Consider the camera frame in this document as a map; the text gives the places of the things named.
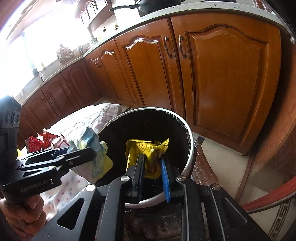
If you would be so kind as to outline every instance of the granite countertop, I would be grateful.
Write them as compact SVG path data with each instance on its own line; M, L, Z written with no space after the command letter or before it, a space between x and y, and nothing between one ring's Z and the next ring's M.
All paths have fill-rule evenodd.
M100 45L104 44L105 42L117 37L118 35L127 32L135 27L143 25L146 22L151 22L153 20L157 20L160 18L164 18L167 16L178 15L180 13L191 13L191 12L228 12L228 13L242 13L244 15L249 15L251 17L259 18L271 23L276 24L277 26L283 26L283 23L279 20L279 18L270 12L264 11L260 8L255 8L253 6L239 4L239 3L232 3L232 2L219 2L219 1L211 1L211 2L195 2L195 3L188 3L188 4L181 4L178 6L173 6L169 8L165 8L150 14L147 14L136 21L130 23L129 26L125 26L123 28L119 28L117 31L112 32L109 36L106 36L104 39L100 40L96 44L94 44L83 56L69 62L53 75L48 77L40 86L35 89L32 94L28 96L28 98L22 103L22 106L26 103L26 101L35 93L37 92L45 83L47 83L51 78L55 75L69 67L71 64L77 62L78 60L87 56L90 52L98 48Z

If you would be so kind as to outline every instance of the human hand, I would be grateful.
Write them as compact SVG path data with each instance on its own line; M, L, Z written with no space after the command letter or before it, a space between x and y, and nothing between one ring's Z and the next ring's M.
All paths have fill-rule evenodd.
M5 198L0 199L0 210L13 230L20 237L35 235L45 224L46 214L42 210L44 201L40 195L30 197L24 201L26 208L17 204L7 202ZM26 221L26 227L22 226L18 219Z

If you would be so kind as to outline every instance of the cabinet door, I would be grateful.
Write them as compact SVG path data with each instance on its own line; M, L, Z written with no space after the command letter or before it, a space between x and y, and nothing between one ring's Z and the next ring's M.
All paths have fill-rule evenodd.
M136 104L135 95L123 67L115 40L103 44L96 52L99 54L98 68L101 72L105 72L106 81L111 83L116 102L133 107Z
M62 73L59 73L41 88L60 119L80 109Z
M192 131L246 153L269 113L279 78L279 29L242 15L173 17L186 121Z
M93 77L94 83L98 88L100 94L103 97L109 97L115 99L115 93L112 89L111 83L108 80L107 74L102 68L99 68L98 59L98 49L94 50L92 53L85 57L85 63Z
M83 59L70 65L62 74L81 107L92 105L101 98Z
M139 105L184 116L178 57L167 19L138 27L115 41Z
M59 116L56 114L41 90L34 93L25 103L23 108L36 124L34 130L39 133L43 132L43 128L48 129L59 121Z
M20 113L20 129L17 132L17 145L21 150L25 146L25 140L29 138L29 136L37 136L37 131L40 128L33 122L27 111L24 107L21 109Z

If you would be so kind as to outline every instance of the black pan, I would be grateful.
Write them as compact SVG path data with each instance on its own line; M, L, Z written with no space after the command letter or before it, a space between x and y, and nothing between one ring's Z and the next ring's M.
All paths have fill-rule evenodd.
M114 11L120 8L138 8L141 12L151 13L167 7L180 5L185 0L138 0L134 5L124 5L111 8Z

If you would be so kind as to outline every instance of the crumpled yellow packaging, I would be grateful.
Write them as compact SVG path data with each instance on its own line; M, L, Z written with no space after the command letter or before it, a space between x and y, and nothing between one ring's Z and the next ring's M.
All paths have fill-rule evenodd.
M135 166L139 153L144 153L148 159L145 163L144 177L157 179L161 174L160 156L168 149L168 138L163 143L131 139L126 142L127 166Z

